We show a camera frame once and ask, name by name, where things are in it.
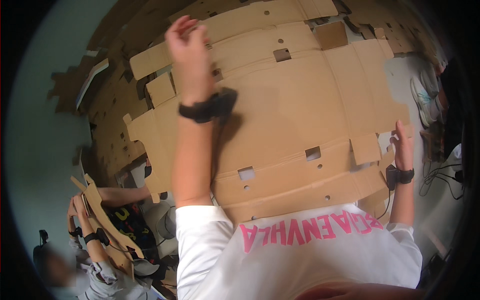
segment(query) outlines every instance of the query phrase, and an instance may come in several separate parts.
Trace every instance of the cable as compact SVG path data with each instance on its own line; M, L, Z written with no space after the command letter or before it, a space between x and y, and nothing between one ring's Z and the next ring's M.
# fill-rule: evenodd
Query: cable
M387 213L387 210L388 210L388 207L390 206L390 190L388 190L388 203L387 203L387 208L385 209L385 212L377 218L377 220L379 220L381 217L383 217L386 213Z
M450 176L450 175L447 175L447 174L444 174L444 173L440 173L440 170L441 169L444 169L444 168L448 168L448 167L453 167L453 166L460 166L460 164L451 164L451 165L446 165L446 166L443 166L443 167L439 167L439 168L435 168L433 170L430 171L431 167L432 167L432 163L430 162L430 165L429 165L429 171L427 173L427 175L425 175L425 164L423 165L423 170L422 170L422 175L423 175L423 178L424 178L424 181L422 183L422 185L420 186L420 189L419 189L419 195L424 197L428 194L429 190L430 190L430 187L432 186L432 182L435 178L439 178L443 181L445 181L448 185L448 188L450 190L450 194L452 195L452 197L455 199L455 200L459 200L460 198L463 197L463 193L462 195L460 195L459 197L455 197L453 195L453 191L452 191L452 187L450 186L450 182L448 182L448 180L446 180L445 178L442 178L442 177L439 177L438 175L444 175L446 177L449 177L449 178L452 178L455 180L454 177ZM422 190L423 190L423 187L427 185L428 188L427 188L427 191L425 193L422 193Z

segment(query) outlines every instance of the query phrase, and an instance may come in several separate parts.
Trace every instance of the black wristband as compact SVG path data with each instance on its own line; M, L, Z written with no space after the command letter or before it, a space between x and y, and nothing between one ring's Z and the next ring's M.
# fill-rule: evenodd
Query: black wristband
M70 235L73 236L73 237L77 237L77 236L80 236L81 238L83 237L82 228L80 226L75 228L75 231L73 231L73 232L69 231L68 233L70 233Z
M85 245L91 240L100 240L100 238L96 233L90 233L89 235L84 237Z

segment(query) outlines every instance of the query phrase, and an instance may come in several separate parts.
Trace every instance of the white wall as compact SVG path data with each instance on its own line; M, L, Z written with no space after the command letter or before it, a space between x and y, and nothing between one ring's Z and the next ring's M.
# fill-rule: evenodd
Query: white wall
M6 122L6 179L13 216L32 255L39 229L68 248L66 213L78 192L70 176L78 145L90 144L86 117L55 114L57 99L47 100L52 72L80 63L91 35L115 0L60 0L30 41L12 87Z

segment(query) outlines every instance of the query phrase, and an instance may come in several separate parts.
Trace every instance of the shoe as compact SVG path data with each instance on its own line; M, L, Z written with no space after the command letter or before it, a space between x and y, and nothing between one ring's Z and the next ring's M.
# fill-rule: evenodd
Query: shoe
M434 73L429 72L428 70L422 70L420 72L420 82L430 97L437 97L439 89L437 78Z
M410 81L410 88L412 90L413 99L419 108L421 123L423 127L428 128L433 122L436 121L430 116L430 105L434 100L427 93L417 77L412 77Z

